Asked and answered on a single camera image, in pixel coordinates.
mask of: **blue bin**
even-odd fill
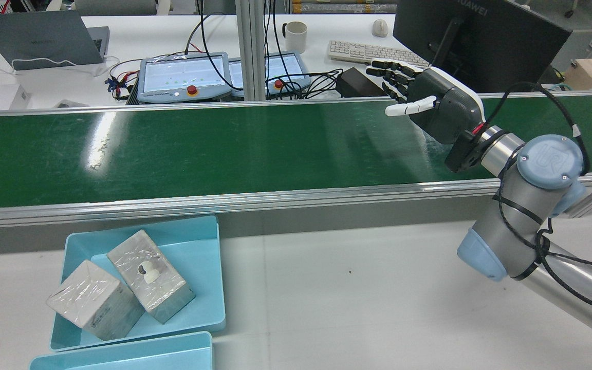
[[[163,325],[152,318],[150,314],[144,313],[134,328],[129,331],[127,337],[115,340],[98,339],[56,314],[50,343],[50,348],[53,351],[166,337],[203,330],[209,332],[223,330],[225,327],[225,304],[216,216],[71,234],[65,243],[61,282],[83,260],[91,260],[122,280],[113,264],[106,258],[106,253],[141,229],[150,235],[179,274],[188,281],[191,290],[195,293],[195,298]]]
[[[104,368],[161,368],[212,370],[212,337],[208,332],[90,347],[38,356],[29,370],[102,370]]]

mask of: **huawei logo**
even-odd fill
[[[477,12],[482,16],[486,16],[486,14],[488,13],[488,9],[482,7],[481,5],[479,5],[475,2],[471,2],[470,0],[456,0],[456,1],[459,2],[462,6],[472,9],[473,12]]]

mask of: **robotic arm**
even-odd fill
[[[445,160],[453,171],[479,163],[501,179],[486,212],[458,247],[458,257],[484,276],[522,282],[592,328],[592,263],[552,243],[550,217],[580,199],[585,187],[585,151],[560,135],[525,143],[490,126],[479,96],[439,68],[418,68],[375,59],[369,75],[383,77],[383,89],[398,104],[388,116],[408,115],[441,143],[453,143]],[[581,143],[580,132],[573,135]],[[548,229],[541,229],[548,220]]]

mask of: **green conveyor belt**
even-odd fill
[[[592,159],[592,96],[561,100]],[[491,177],[447,171],[449,145],[386,117],[388,104],[0,116],[0,208]],[[545,98],[509,98],[495,124],[523,140],[570,135]]]

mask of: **white desk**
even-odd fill
[[[390,214],[403,224],[223,238],[228,325],[214,333],[216,369],[592,368],[592,330],[522,284],[494,283],[456,257],[472,221],[444,215],[472,216],[486,201],[381,203],[362,214],[324,208],[324,218],[341,223]],[[290,215],[268,213],[258,227],[317,219],[306,209]],[[222,217],[221,227],[240,225]],[[554,229],[554,241],[592,260],[592,214]],[[0,255],[0,370],[50,352],[54,314],[45,299],[62,263],[62,251]]]
[[[303,21],[308,25],[306,51],[302,57],[310,72],[325,72],[334,68],[348,69],[355,66],[364,70],[363,65],[332,61],[326,56],[329,40],[346,40],[365,44],[402,47],[392,36],[378,38],[371,35],[371,25],[375,19],[383,18],[392,25],[391,14],[357,15],[278,15],[277,32],[284,50],[282,23]],[[200,21],[199,16],[125,16],[125,17],[84,17],[87,27],[108,26],[111,30],[108,54],[120,60],[158,56],[184,50],[186,39],[193,27]],[[239,43],[236,16],[211,16],[205,24],[207,46],[210,52],[225,51],[229,57],[239,57]],[[202,49],[200,33],[196,33],[193,43]],[[272,24],[270,27],[269,49],[276,52]],[[107,61],[111,66],[112,59]],[[138,69],[139,62],[120,66],[115,72]],[[62,99],[68,99],[91,106],[123,105],[115,101],[106,91],[105,73],[93,77],[94,66],[45,68],[42,70],[19,71],[9,75],[0,71],[0,84],[20,84],[31,94],[29,108],[51,108]],[[0,68],[11,71],[10,65],[0,55]],[[380,84],[380,78],[374,78]]]

